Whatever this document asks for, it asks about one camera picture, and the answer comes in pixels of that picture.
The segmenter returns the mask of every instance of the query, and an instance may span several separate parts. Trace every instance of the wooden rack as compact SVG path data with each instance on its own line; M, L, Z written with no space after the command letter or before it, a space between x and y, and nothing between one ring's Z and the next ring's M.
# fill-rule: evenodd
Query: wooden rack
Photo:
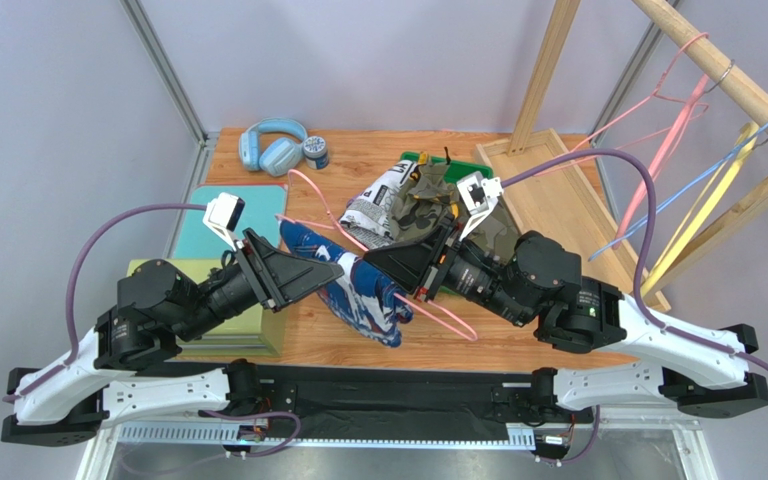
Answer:
M678 46L700 33L665 0L632 1ZM512 176L567 152L552 129L532 132L532 128L579 3L580 0L556 0L511 138L476 146L476 161L492 166L502 177ZM685 54L717 82L751 120L759 125L768 122L768 94L709 39L700 38L686 49ZM590 255L596 250L595 246L612 240L617 231L617 224L577 166L565 169L563 175L548 175L513 185L506 190L505 197L506 202L513 204L510 211L521 212L515 218L521 230L542 231L581 255ZM660 310L670 308L659 290L767 208L768 177L689 242L647 294L648 304ZM530 211L540 212L540 215L530 218ZM635 251L629 243L623 242L622 248L610 250L597 261L584 265L584 273L629 292L636 261Z

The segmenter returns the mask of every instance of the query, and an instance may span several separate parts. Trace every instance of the clothing pile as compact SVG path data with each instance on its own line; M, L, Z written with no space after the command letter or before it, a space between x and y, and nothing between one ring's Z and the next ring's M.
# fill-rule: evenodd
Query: clothing pile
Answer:
M401 160L353 198L340 223L368 248L414 240L428 234L447 213L466 223L469 212L458 189L444 180L448 162ZM511 259L520 233L503 204L499 204L467 237L500 260Z
M449 212L466 222L469 214L457 187L444 180L448 169L448 162L435 163L425 153L417 162L400 161L349 202L340 224L374 249L422 237ZM382 345L401 345L399 325L413 318L413 310L402 300L407 292L362 258L300 223L282 220L280 235L291 253L343 268L341 278L318 292L334 315ZM519 236L508 211L499 205L468 239L508 261Z

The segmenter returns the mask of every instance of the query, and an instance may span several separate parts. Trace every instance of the wooden rod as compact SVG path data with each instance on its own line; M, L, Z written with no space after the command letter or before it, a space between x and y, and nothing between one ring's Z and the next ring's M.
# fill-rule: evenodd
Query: wooden rod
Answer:
M532 129L535 127L535 119L538 118L538 112L541 111L541 104L544 103L544 97L547 95L550 80L553 78L553 71L559 62L562 47L567 40L573 18L576 16L576 9L579 8L579 1L556 0L556 4L553 6L550 23L547 25L547 31L544 32L544 41L541 43L541 51L535 61L532 78L529 79L529 88L526 90L523 106L520 107L520 115L514 125L514 133L511 134L509 155L523 153L526 150L529 135L532 134Z
M718 217L710 226L692 239L680 252L671 268L653 285L650 292L656 293L665 285L673 282L704 255L727 240L739 229L757 218L768 208L768 177L757 184L745 198L736 202L729 210Z
M678 46L700 33L665 0L632 1ZM713 81L718 81L730 65L730 59L707 38L692 44L686 50L686 55ZM763 125L768 122L768 93L739 68L739 63L741 61L737 61L719 86L751 120Z

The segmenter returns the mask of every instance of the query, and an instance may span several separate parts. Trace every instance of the teal mat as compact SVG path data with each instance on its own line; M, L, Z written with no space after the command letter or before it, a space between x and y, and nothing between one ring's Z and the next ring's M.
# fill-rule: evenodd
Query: teal mat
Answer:
M245 210L236 226L236 235L253 228L274 246L280 243L280 230L275 215L286 212L286 189L282 185L205 185L192 192L189 203L206 205L221 192L245 200ZM173 258L219 258L228 245L203 223L204 214L187 211L177 238Z

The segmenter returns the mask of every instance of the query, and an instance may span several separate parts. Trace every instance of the light green box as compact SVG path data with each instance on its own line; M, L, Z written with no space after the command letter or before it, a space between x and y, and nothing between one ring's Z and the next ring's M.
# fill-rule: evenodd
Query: light green box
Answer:
M130 262L128 275L147 260ZM218 259L165 259L197 283L207 279L212 268L220 268ZM180 342L187 357L243 357L261 355L279 357L286 333L287 309L274 313L259 304L210 330L201 340Z

